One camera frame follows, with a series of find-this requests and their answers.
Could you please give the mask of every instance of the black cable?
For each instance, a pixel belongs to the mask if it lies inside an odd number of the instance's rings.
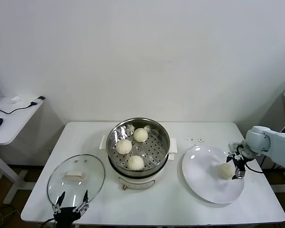
[[[40,228],[43,228],[48,222],[54,220],[54,218],[50,218],[48,219],[47,221],[45,221],[44,223],[42,223],[41,227]]]
[[[7,112],[5,112],[5,111],[3,111],[3,110],[0,109],[0,112],[5,113],[5,114],[12,114],[13,112],[15,112],[15,111],[17,111],[17,110],[26,109],[26,108],[29,108],[29,107],[31,107],[31,106],[33,106],[33,105],[30,104],[29,106],[24,107],[24,108],[17,108],[17,109],[15,109],[15,110],[11,111],[10,113],[7,113]]]
[[[264,161],[265,161],[265,158],[266,158],[266,156],[264,156],[264,158],[263,158],[263,160],[262,160],[262,162],[261,162],[261,164],[260,164],[260,167],[262,167],[262,165],[263,165],[263,163],[264,163]]]
[[[249,170],[251,170],[251,171],[253,171],[253,172],[256,172],[256,173],[263,173],[263,172],[260,172],[260,171],[253,170],[252,168],[250,168],[250,167],[247,165],[247,163],[246,163],[245,165],[246,165],[246,167],[247,167]]]

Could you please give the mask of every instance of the white wall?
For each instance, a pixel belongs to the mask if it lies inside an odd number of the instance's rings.
[[[281,128],[283,90],[285,0],[0,1],[0,95],[47,97],[9,163],[43,164],[68,121]]]

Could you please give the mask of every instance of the steamed bun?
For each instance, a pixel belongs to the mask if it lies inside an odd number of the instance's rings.
[[[221,177],[226,180],[230,180],[234,176],[234,171],[233,166],[227,163],[221,164],[218,168]]]
[[[132,150],[132,143],[130,140],[123,139],[116,144],[116,150],[119,154],[127,154]]]
[[[137,128],[134,131],[134,139],[137,142],[142,143],[148,139],[148,132],[143,128]]]
[[[128,168],[130,170],[142,170],[144,167],[143,159],[140,156],[134,155],[129,158]]]

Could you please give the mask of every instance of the small side table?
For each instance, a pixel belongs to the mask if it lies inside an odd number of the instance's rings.
[[[5,112],[10,112],[16,108],[28,106],[31,101],[33,101],[33,99],[12,104],[10,98],[0,97],[0,109]],[[36,106],[18,110],[12,114],[0,112],[0,118],[3,118],[3,124],[0,127],[0,145],[10,144],[42,103],[43,101]],[[3,201],[4,204],[11,203],[18,190],[33,190],[35,183],[24,181],[27,172],[27,170],[22,170],[18,175],[0,158],[0,178],[4,175],[14,183]]]

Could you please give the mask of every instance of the glass lid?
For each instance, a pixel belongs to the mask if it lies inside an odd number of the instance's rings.
[[[105,180],[105,167],[95,156],[76,155],[62,162],[51,174],[47,183],[47,197],[56,204],[58,197],[65,192],[61,207],[78,206],[87,191],[91,202],[102,188]]]

